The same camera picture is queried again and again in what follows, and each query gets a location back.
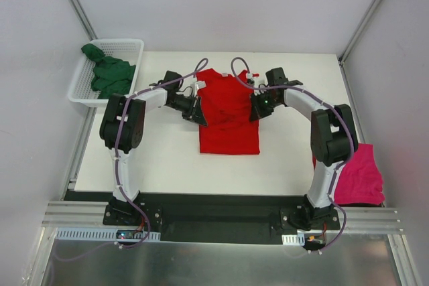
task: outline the green cloth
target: green cloth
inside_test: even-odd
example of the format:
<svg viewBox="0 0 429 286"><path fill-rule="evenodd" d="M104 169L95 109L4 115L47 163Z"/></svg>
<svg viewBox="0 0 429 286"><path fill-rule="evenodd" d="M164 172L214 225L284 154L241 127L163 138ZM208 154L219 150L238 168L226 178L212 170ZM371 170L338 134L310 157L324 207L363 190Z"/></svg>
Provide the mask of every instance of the green cloth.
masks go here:
<svg viewBox="0 0 429 286"><path fill-rule="evenodd" d="M101 92L99 99L109 98L113 93L129 93L134 77L135 65L130 66L129 62L106 56L100 48L92 44L83 46L81 50L89 60L95 62L91 89Z"/></svg>

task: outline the white basket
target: white basket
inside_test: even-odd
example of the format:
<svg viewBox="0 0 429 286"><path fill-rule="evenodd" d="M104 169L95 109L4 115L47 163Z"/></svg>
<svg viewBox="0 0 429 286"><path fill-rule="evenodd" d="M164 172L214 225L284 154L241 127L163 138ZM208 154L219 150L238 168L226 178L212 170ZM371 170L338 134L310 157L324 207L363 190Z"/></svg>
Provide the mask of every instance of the white basket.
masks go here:
<svg viewBox="0 0 429 286"><path fill-rule="evenodd" d="M107 56L120 58L135 65L133 82L129 93L134 91L135 81L139 74L141 57L143 55L144 43L141 40L132 39L112 39L112 40L93 40L90 42L100 48ZM72 102L79 102L89 107L106 106L108 100L99 100L100 92L91 90L91 80L94 78L93 68L95 63L82 53L76 71L74 72L73 81L68 90L68 99Z"/></svg>

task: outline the gray wall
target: gray wall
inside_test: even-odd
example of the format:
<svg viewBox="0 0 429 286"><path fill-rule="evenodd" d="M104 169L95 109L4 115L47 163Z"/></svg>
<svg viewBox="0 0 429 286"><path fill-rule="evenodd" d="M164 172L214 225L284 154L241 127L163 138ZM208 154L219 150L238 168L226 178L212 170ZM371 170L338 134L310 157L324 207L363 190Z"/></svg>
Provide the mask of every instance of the gray wall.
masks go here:
<svg viewBox="0 0 429 286"><path fill-rule="evenodd" d="M429 0L385 0L345 67L387 205L401 209L427 285Z"/></svg>
<svg viewBox="0 0 429 286"><path fill-rule="evenodd" d="M67 0L0 0L0 285L21 285L85 109L66 98L88 40Z"/></svg>
<svg viewBox="0 0 429 286"><path fill-rule="evenodd" d="M145 50L340 54L371 0L81 0L100 38Z"/></svg>

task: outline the white tabletop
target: white tabletop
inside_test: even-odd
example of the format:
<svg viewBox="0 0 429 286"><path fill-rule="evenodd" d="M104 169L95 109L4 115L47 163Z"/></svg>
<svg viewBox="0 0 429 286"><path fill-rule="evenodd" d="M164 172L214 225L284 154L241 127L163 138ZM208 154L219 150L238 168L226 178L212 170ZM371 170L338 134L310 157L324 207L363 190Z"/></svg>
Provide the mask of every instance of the white tabletop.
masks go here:
<svg viewBox="0 0 429 286"><path fill-rule="evenodd" d="M337 58L332 54L263 54L214 52L146 52L135 89L164 77L166 70L185 75L207 57L208 68L230 71L231 59L242 56L253 73L283 67L286 77L333 104L349 104ZM237 70L244 69L237 62ZM113 167L99 137L103 109L98 109L80 166L75 190L111 192ZM292 108L279 106L260 120L259 155L199 154L198 125L178 111L163 107L145 117L143 139L131 163L140 191L181 194L303 195L312 182L310 122Z"/></svg>

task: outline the red fabric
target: red fabric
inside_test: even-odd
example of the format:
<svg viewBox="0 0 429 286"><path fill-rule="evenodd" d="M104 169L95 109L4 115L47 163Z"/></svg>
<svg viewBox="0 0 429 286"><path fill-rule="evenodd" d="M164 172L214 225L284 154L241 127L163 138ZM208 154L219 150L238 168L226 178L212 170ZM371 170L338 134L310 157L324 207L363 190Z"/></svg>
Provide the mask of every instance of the red fabric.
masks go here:
<svg viewBox="0 0 429 286"><path fill-rule="evenodd" d="M200 153L259 154L259 122L250 122L250 94L232 75L213 69L196 74L206 87L198 90L207 127L200 126ZM239 78L246 81L246 71Z"/></svg>
<svg viewBox="0 0 429 286"><path fill-rule="evenodd" d="M380 204L384 201L383 178L375 164L371 144L359 144L340 174L334 196L337 204Z"/></svg>

